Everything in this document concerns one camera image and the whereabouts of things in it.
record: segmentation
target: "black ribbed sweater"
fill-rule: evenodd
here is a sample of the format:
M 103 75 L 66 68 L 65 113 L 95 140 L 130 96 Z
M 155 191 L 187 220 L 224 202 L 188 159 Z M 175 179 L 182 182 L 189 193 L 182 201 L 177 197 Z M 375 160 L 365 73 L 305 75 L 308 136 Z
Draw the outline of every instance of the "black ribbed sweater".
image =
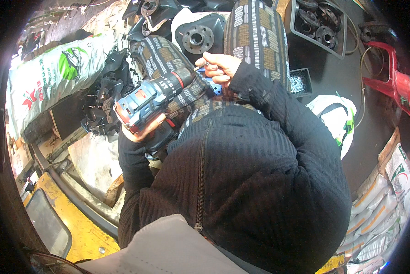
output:
M 254 66 L 242 62 L 230 90 L 264 116 L 241 106 L 211 112 L 169 145 L 155 179 L 145 144 L 120 133 L 126 189 L 120 247 L 143 226 L 179 213 L 248 263 L 274 273 L 314 273 L 349 223 L 340 149 L 307 107 Z

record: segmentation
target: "cordless drill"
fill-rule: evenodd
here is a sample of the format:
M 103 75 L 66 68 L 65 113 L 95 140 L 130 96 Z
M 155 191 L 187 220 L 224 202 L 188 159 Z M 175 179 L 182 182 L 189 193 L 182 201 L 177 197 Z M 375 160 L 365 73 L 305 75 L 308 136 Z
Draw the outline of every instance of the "cordless drill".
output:
M 153 80 L 145 80 L 141 86 L 118 100 L 114 111 L 131 133 L 137 133 L 164 112 L 182 89 L 191 84 L 195 75 L 192 69 L 180 68 Z

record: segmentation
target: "hand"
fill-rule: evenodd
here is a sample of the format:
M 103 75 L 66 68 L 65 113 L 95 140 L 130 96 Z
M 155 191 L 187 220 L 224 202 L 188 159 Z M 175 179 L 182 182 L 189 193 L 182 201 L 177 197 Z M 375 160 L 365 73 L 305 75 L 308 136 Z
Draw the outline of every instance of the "hand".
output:
M 125 128 L 123 125 L 121 127 L 121 130 L 123 131 L 124 135 L 127 137 L 127 139 L 131 140 L 132 142 L 141 142 L 146 138 L 146 136 L 151 133 L 153 130 L 155 130 L 162 122 L 165 120 L 165 114 L 161 113 L 158 117 L 154 118 L 149 124 L 146 125 L 146 127 L 135 134 L 132 134 L 128 129 Z
M 212 77 L 214 83 L 220 84 L 224 88 L 230 85 L 231 79 L 241 63 L 241 60 L 234 56 L 211 54 L 208 52 L 204 52 L 203 57 L 198 59 L 196 63 L 204 63 L 204 59 L 210 63 L 208 66 L 205 66 L 206 76 Z

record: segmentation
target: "red star logo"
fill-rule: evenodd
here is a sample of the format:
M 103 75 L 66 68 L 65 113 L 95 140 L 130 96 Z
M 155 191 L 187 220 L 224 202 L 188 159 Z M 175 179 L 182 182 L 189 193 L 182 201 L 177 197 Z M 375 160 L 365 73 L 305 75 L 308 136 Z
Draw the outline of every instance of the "red star logo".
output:
M 22 103 L 22 105 L 27 105 L 28 106 L 28 110 L 31 110 L 31 104 L 32 102 L 36 101 L 37 98 L 34 97 L 34 92 L 36 91 L 36 88 L 33 89 L 32 93 L 28 93 L 28 91 L 25 91 L 28 95 L 30 95 L 31 100 L 25 99 L 25 101 Z

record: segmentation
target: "person's left hand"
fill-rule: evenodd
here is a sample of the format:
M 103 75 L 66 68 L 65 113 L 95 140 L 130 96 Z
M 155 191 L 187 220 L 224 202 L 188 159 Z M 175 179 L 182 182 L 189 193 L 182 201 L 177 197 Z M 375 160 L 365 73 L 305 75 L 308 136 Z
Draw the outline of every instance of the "person's left hand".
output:
M 146 136 L 151 133 L 153 130 L 155 130 L 162 122 L 165 120 L 165 114 L 161 113 L 159 116 L 154 118 L 149 124 L 146 125 L 146 127 L 135 134 L 132 134 L 128 129 L 125 128 L 123 125 L 121 127 L 121 130 L 123 131 L 124 135 L 127 137 L 127 139 L 131 140 L 132 142 L 141 142 L 146 138 Z

